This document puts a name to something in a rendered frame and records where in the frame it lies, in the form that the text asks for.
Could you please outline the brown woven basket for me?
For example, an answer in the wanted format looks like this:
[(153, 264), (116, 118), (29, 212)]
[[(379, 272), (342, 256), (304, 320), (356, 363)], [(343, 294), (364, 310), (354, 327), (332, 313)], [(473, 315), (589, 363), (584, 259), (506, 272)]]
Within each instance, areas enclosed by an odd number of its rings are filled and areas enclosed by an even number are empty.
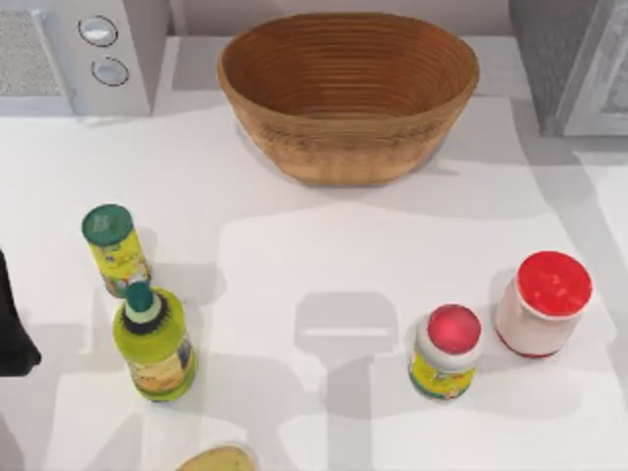
[(480, 78), (473, 49), (393, 14), (300, 14), (232, 39), (220, 86), (256, 147), (318, 185), (394, 181), (430, 159)]

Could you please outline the yellow jar with red lid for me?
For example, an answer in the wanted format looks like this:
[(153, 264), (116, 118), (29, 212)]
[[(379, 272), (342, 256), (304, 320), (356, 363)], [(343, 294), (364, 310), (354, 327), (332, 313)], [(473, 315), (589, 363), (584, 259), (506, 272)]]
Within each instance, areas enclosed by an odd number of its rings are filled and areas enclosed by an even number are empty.
[(408, 374), (422, 394), (460, 397), (470, 387), (483, 349), (483, 327), (469, 308), (444, 304), (418, 321)]

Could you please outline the green bottle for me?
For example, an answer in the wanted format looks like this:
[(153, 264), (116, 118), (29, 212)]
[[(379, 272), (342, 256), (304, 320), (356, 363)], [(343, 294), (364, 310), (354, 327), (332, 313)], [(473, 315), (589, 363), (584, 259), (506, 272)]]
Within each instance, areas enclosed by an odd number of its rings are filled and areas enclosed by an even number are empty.
[(197, 355), (183, 306), (170, 291), (134, 282), (113, 321), (113, 337), (138, 392), (153, 402), (183, 396), (195, 378)]

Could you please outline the yellow can with green lid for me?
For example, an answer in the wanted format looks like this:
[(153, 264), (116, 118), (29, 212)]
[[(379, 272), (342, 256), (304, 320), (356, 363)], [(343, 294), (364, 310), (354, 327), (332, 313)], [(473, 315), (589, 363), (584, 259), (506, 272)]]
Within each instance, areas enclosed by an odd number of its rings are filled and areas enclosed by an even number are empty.
[(105, 288), (125, 298), (129, 285), (149, 282), (151, 270), (131, 213), (118, 204), (102, 204), (82, 219), (81, 232), (93, 254)]

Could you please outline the white jar with red lid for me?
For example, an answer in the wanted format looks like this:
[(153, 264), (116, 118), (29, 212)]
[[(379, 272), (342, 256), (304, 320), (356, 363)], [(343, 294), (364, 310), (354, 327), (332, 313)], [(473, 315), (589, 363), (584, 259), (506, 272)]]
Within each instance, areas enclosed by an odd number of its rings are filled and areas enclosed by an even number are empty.
[(520, 356), (550, 357), (566, 345), (592, 295), (590, 274), (577, 259), (555, 250), (532, 253), (497, 306), (497, 336)]

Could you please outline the bread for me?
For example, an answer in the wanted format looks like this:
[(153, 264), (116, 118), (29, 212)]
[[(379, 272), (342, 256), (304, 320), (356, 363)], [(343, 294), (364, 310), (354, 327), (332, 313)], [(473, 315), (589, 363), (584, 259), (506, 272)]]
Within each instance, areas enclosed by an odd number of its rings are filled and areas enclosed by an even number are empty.
[(245, 445), (225, 443), (198, 452), (175, 471), (260, 471), (260, 468)]

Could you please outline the microwave knob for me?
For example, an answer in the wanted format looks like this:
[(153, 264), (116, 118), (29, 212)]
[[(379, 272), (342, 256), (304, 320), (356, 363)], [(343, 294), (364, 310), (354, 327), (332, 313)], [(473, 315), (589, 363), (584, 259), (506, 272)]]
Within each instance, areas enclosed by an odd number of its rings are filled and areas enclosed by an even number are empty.
[(130, 78), (127, 66), (113, 57), (104, 57), (93, 61), (91, 73), (99, 83), (109, 87), (122, 86)]
[(118, 39), (115, 24), (102, 16), (79, 20), (78, 33), (85, 42), (95, 47), (109, 47)]

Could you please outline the pale microwave oven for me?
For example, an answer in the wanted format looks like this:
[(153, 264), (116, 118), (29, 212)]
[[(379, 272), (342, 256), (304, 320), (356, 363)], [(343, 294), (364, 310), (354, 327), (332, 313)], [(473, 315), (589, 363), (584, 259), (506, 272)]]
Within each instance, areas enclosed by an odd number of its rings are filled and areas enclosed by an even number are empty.
[[(117, 27), (111, 46), (80, 37), (79, 20), (94, 16)], [(0, 0), (0, 117), (150, 115), (171, 26), (170, 0)], [(124, 85), (92, 76), (104, 57), (127, 66)]]

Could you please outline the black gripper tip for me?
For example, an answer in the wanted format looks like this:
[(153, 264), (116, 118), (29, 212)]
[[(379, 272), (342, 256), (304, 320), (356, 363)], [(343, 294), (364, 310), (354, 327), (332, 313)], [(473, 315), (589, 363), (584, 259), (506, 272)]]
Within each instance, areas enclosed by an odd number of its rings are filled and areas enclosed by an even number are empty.
[(0, 378), (25, 377), (41, 359), (19, 317), (6, 259), (0, 249)]

